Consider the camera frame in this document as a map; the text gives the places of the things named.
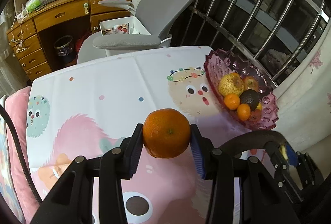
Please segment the yellow pear in bowl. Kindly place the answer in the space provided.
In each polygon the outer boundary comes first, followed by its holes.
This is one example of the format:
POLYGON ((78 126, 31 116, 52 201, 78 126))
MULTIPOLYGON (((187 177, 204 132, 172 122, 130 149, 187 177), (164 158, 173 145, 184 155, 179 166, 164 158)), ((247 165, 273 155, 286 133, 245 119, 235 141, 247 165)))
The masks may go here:
POLYGON ((240 96, 244 92, 243 80, 237 73, 224 75, 219 81, 218 91, 223 97, 232 93, 240 96))

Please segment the pink velvet cushion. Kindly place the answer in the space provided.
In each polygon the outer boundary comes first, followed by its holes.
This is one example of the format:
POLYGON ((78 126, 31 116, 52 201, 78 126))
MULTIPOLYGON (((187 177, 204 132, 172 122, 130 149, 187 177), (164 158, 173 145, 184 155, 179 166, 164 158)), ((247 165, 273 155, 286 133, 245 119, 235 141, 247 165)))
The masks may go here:
MULTIPOLYGON (((15 127, 25 162, 28 162, 26 117, 30 91, 31 87, 28 86, 1 98, 1 105, 15 127)), ((26 180, 12 133, 3 119, 1 119, 1 194, 14 216, 21 223, 30 223, 39 205, 26 180)))

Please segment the small tangerine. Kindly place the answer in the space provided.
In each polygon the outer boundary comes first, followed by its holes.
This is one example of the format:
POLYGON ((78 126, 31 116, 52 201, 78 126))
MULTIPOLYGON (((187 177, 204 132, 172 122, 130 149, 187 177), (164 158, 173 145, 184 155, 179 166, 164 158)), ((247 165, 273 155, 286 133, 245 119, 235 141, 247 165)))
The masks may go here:
POLYGON ((262 109, 263 109, 263 107, 262 107, 262 104, 261 104, 261 103, 259 103, 259 104, 258 104, 258 106, 257 106, 257 109, 259 109, 259 110, 262 110, 262 109))

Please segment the white storage box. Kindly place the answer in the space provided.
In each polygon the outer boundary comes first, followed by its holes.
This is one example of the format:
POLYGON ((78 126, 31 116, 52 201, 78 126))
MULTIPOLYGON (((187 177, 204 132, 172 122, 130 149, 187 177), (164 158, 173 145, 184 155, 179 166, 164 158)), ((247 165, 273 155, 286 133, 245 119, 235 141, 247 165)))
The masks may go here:
POLYGON ((99 28, 102 36, 112 34, 150 35, 150 32, 134 16, 102 21, 99 28))

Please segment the metal window railing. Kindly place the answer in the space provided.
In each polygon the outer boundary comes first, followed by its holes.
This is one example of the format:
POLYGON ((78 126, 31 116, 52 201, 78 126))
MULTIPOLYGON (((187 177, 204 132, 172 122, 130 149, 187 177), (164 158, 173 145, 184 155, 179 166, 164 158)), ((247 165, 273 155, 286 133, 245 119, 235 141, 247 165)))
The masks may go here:
POLYGON ((240 53, 279 86, 308 56, 329 21, 324 0, 195 0, 187 42, 240 53))

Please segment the large orange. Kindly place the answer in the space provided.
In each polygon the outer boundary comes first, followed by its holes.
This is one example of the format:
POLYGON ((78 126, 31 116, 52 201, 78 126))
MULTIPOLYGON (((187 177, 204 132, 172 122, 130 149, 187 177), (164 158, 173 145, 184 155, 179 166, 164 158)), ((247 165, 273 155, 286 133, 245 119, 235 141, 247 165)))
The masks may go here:
POLYGON ((190 136, 189 121, 175 109, 155 110, 143 124, 144 146, 154 158, 175 158, 184 153, 190 136))

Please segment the overripe black banana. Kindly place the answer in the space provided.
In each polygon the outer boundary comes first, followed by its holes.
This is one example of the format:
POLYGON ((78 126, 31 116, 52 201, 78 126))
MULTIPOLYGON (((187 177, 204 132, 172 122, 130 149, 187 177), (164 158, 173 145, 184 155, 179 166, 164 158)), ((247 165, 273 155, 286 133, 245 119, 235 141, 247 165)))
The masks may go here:
POLYGON ((229 156, 234 157, 244 151, 265 149, 265 145, 268 142, 273 142, 278 147, 287 143, 285 137, 279 132, 259 130, 239 135, 218 148, 229 156))

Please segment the brown red passion fruit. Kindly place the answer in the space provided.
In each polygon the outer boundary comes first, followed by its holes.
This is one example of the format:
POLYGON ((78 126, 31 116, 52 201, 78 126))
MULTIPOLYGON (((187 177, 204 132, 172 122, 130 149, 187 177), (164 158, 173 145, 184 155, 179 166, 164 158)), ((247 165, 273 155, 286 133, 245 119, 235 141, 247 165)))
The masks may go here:
POLYGON ((262 116, 261 110, 255 109, 254 111, 252 111, 250 113, 250 117, 248 120, 251 122, 259 122, 261 119, 261 116, 262 116))

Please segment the white floral curtain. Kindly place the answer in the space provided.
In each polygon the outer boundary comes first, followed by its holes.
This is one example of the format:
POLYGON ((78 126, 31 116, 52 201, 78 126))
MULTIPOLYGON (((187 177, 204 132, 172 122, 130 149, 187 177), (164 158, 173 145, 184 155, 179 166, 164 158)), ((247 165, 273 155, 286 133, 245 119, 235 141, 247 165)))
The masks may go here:
POLYGON ((330 135, 330 29, 278 99, 276 130, 305 150, 330 135))

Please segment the wooden desk with drawers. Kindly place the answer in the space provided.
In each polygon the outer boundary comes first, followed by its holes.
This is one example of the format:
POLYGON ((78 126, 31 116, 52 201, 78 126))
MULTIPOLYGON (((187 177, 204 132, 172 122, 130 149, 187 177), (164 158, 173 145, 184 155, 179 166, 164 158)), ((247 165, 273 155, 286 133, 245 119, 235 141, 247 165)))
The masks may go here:
POLYGON ((129 16, 120 8, 105 7, 101 0, 56 0, 15 22, 7 38, 30 81, 76 64, 76 53, 59 56, 55 43, 71 36, 77 44, 99 31, 99 23, 129 16))

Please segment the dark green avocado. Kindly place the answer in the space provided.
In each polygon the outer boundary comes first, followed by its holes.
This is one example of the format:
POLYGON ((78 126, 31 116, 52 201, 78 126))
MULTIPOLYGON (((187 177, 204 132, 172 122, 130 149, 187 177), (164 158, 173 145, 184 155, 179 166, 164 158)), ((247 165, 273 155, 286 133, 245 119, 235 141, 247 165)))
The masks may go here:
POLYGON ((253 111, 258 107, 258 104, 260 102, 260 93, 252 89, 245 90, 240 95, 240 101, 242 104, 247 104, 248 106, 250 106, 251 111, 253 111))

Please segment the cartoon printed tablecloth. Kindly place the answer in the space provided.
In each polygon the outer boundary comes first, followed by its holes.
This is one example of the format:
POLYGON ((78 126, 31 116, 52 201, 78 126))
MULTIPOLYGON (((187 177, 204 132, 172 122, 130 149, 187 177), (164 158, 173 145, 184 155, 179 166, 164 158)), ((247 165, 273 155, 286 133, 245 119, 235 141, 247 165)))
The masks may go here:
MULTIPOLYGON (((207 46, 110 56, 36 79, 26 119, 28 162, 45 198, 77 156, 118 147, 158 109, 180 111, 215 146, 246 128, 222 110, 206 79, 207 46)), ((200 179, 190 150, 171 159, 143 151, 122 182, 129 223, 204 223, 211 182, 200 179)))

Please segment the purple glass fruit bowl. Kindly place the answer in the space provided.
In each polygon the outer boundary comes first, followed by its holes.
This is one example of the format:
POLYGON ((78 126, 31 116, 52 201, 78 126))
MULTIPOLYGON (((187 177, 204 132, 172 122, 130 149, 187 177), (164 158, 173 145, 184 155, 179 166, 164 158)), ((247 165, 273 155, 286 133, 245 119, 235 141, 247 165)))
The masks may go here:
POLYGON ((256 66, 218 49, 205 57, 204 69, 218 105, 234 120, 252 131, 276 127, 277 99, 256 66))

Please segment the grey office chair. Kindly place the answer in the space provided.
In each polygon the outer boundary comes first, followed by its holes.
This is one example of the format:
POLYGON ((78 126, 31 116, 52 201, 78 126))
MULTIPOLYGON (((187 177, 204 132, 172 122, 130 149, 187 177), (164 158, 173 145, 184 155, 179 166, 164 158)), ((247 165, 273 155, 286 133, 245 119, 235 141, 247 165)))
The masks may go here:
POLYGON ((141 50, 167 48, 169 31, 179 15, 193 0, 141 0, 137 6, 128 0, 101 0, 100 5, 129 11, 150 32, 150 35, 112 34, 101 31, 90 35, 82 44, 77 63, 141 50))

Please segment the orange tangerine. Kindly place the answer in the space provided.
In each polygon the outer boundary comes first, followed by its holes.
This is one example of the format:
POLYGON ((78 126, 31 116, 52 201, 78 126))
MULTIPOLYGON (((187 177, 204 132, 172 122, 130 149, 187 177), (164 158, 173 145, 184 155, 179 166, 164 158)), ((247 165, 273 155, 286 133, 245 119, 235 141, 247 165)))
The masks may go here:
POLYGON ((236 110, 240 106, 241 100, 237 94, 232 93, 232 94, 228 94, 227 96, 225 96, 224 104, 230 110, 236 110))
POLYGON ((249 119, 251 109, 248 104, 240 104, 237 108, 237 116, 239 120, 246 121, 249 119))

